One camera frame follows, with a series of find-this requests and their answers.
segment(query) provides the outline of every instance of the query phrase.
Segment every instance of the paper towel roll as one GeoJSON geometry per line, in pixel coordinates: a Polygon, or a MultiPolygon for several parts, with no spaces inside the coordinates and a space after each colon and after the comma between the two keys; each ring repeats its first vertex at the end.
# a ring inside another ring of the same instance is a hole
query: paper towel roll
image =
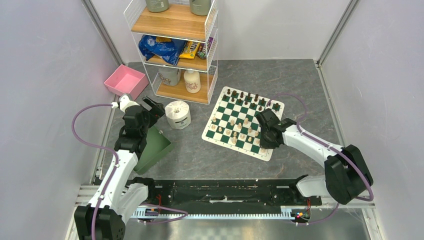
{"type": "Polygon", "coordinates": [[[173,129],[183,129],[191,122],[189,105],[183,101],[173,101],[165,107],[166,118],[173,129]]]}

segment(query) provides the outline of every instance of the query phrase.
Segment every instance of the white bottle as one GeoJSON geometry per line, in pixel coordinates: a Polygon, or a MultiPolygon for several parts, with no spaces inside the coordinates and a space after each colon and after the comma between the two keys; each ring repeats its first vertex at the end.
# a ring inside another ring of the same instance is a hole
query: white bottle
{"type": "Polygon", "coordinates": [[[187,70],[184,72],[185,88],[189,93],[195,94],[200,91],[200,74],[198,71],[187,70]]]}

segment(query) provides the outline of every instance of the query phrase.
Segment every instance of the green dustpan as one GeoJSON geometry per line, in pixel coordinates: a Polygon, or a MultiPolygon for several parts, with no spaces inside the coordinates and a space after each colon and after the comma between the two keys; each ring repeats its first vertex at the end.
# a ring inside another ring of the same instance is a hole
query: green dustpan
{"type": "Polygon", "coordinates": [[[147,145],[141,154],[140,160],[134,167],[134,171],[140,175],[147,172],[161,158],[174,149],[174,145],[154,126],[148,130],[146,140],[147,145]]]}

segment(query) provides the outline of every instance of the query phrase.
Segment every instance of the gray floor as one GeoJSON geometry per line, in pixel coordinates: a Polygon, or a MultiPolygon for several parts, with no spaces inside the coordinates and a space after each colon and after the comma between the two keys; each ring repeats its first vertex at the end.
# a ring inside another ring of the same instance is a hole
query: gray floor
{"type": "MultiPolygon", "coordinates": [[[[130,67],[144,72],[140,63],[130,67]]],[[[149,68],[154,76],[156,70],[149,68]]],[[[313,134],[338,144],[337,134],[330,115],[318,72],[311,59],[299,60],[222,60],[219,61],[218,79],[214,92],[223,87],[233,87],[245,92],[271,98],[277,93],[293,93],[301,96],[309,109],[302,126],[313,134]]],[[[212,96],[210,105],[189,102],[191,124],[183,130],[172,129],[166,117],[156,127],[174,144],[175,149],[154,165],[143,177],[154,179],[282,179],[301,175],[321,175],[324,170],[312,159],[296,149],[281,146],[270,161],[224,148],[202,140],[202,132],[218,94],[212,96]]],[[[158,97],[148,86],[140,96],[149,96],[165,106],[173,99],[158,97]]],[[[302,105],[292,97],[281,97],[285,104],[284,116],[296,120],[303,114],[302,105]]],[[[116,111],[108,139],[113,147],[123,125],[123,113],[116,111]]],[[[107,154],[103,161],[103,174],[108,169],[112,156],[107,154]]]]}

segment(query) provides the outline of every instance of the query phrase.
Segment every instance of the wooden shelf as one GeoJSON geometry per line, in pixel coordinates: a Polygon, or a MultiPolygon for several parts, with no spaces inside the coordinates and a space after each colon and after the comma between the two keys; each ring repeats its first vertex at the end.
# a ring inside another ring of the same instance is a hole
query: wooden shelf
{"type": "MultiPolygon", "coordinates": [[[[162,60],[162,58],[158,56],[153,56],[148,61],[145,61],[148,64],[159,64],[159,65],[168,65],[173,66],[172,64],[167,63],[166,61],[162,60]]],[[[193,70],[200,70],[200,71],[207,71],[208,70],[208,62],[206,59],[201,59],[198,56],[195,56],[194,59],[187,59],[187,58],[180,58],[178,63],[176,64],[176,67],[178,68],[186,68],[186,69],[193,69],[193,70]]]]}
{"type": "Polygon", "coordinates": [[[131,31],[205,42],[206,18],[193,14],[188,5],[170,4],[168,10],[156,13],[146,7],[131,31]]]}
{"type": "Polygon", "coordinates": [[[186,89],[186,83],[184,82],[184,72],[185,71],[181,71],[181,78],[176,86],[168,86],[161,83],[159,89],[156,92],[156,95],[208,104],[208,89],[211,87],[214,75],[209,75],[208,86],[208,75],[206,73],[200,72],[200,91],[196,93],[190,93],[186,89]]]}

